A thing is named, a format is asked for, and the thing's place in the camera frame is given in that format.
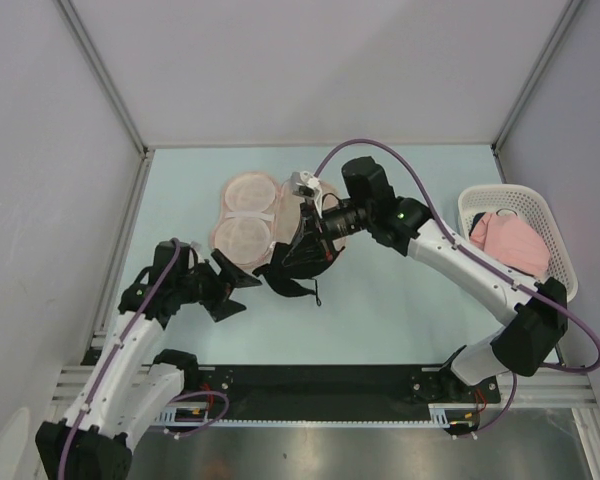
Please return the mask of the black bra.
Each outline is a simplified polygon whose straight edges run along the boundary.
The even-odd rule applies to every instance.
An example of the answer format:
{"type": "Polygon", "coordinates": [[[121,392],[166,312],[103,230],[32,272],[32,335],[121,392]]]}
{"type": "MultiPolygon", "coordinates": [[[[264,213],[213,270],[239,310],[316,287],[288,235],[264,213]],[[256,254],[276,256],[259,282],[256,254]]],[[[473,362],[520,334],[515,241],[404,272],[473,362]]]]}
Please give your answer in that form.
{"type": "MultiPolygon", "coordinates": [[[[340,255],[345,250],[345,246],[341,246],[338,248],[340,250],[340,255]]],[[[313,296],[316,302],[316,305],[320,307],[322,305],[320,296],[319,296],[319,288],[317,277],[323,274],[327,269],[329,269],[337,259],[333,262],[333,264],[324,270],[323,272],[318,273],[314,269],[306,269],[306,270],[290,270],[283,269],[277,270],[272,266],[272,257],[269,259],[269,262],[263,264],[253,270],[253,275],[256,277],[263,277],[268,286],[278,295],[285,298],[299,298],[305,296],[313,296]]]]}

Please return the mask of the pink patterned laundry bag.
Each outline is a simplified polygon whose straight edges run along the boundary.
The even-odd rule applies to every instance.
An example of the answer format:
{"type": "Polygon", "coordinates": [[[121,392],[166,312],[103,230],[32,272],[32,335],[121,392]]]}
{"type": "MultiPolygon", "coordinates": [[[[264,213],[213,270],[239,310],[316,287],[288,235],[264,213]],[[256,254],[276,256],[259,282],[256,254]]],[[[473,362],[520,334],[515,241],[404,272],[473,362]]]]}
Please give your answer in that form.
{"type": "MultiPolygon", "coordinates": [[[[276,242],[288,242],[300,222],[303,198],[294,196],[289,179],[280,183],[264,172],[246,172],[230,179],[221,193],[220,214],[210,235],[235,265],[251,273],[269,262],[276,242]]],[[[323,210],[333,207],[337,189],[324,181],[323,210]]]]}

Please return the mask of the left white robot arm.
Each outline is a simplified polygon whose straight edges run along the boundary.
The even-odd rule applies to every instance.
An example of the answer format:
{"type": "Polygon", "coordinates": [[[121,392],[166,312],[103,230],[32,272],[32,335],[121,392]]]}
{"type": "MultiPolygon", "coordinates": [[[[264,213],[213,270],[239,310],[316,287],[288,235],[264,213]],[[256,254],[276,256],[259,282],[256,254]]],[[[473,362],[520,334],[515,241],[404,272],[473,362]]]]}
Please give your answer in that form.
{"type": "Polygon", "coordinates": [[[202,401],[196,430],[229,409],[221,391],[206,386],[195,355],[160,352],[140,383],[147,353],[184,305],[199,304],[219,322],[245,311],[232,300],[259,280],[213,250],[208,260],[176,238],[159,243],[151,265],[122,293],[118,316],[100,356],[75,400],[57,422],[45,421],[35,443],[50,479],[124,479],[139,440],[173,402],[202,401]]]}

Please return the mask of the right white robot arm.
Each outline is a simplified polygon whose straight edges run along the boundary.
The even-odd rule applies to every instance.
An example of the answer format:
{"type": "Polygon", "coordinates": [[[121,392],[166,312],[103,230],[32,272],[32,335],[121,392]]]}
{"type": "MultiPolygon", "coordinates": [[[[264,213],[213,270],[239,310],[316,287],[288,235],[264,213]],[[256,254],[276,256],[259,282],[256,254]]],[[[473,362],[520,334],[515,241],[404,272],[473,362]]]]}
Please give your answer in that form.
{"type": "Polygon", "coordinates": [[[277,243],[263,276],[277,294],[315,295],[301,286],[338,258],[337,240],[360,231],[461,287],[502,325],[495,334],[457,350],[445,363],[443,393],[464,401],[482,380],[510,371],[533,376],[568,327],[566,288],[554,278],[537,282],[489,258],[459,237],[433,209],[395,194],[385,170],[371,157],[348,161],[341,169],[348,196],[326,208],[320,180],[307,171],[289,180],[300,198],[300,219],[292,239],[277,243]]]}

